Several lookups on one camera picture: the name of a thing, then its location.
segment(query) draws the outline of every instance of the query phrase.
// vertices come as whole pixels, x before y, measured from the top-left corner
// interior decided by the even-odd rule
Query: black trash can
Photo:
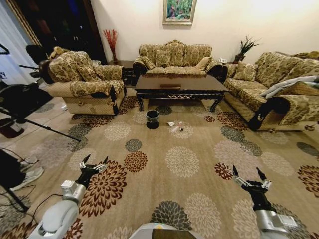
[[[7,138],[15,138],[24,132],[18,124],[14,122],[13,119],[4,118],[0,119],[0,133]]]
[[[149,129],[156,129],[159,126],[160,113],[156,110],[150,110],[146,113],[146,127]]]

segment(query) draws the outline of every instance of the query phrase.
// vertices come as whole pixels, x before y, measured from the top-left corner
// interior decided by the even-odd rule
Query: vase
[[[235,60],[233,61],[233,64],[238,64],[238,61],[244,60],[245,56],[244,55],[236,55]]]
[[[111,49],[111,52],[113,54],[113,62],[118,63],[118,58],[116,57],[115,49]]]

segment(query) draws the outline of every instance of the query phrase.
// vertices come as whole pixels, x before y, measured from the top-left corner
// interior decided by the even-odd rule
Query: white wall
[[[91,0],[108,61],[103,29],[119,32],[119,60],[134,60],[142,43],[206,43],[212,55],[232,61],[246,34],[261,38],[246,54],[255,62],[265,51],[288,54],[319,50],[319,0],[197,0],[192,26],[162,25],[163,0]]]

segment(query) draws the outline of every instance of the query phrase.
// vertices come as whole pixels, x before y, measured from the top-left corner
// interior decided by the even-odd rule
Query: armchair
[[[122,66],[93,66],[86,52],[69,51],[40,63],[53,97],[62,97],[73,114],[117,115],[126,95]]]

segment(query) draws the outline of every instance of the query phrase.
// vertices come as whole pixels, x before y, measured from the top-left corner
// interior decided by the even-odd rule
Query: framed painting
[[[163,25],[192,25],[197,0],[164,0]]]

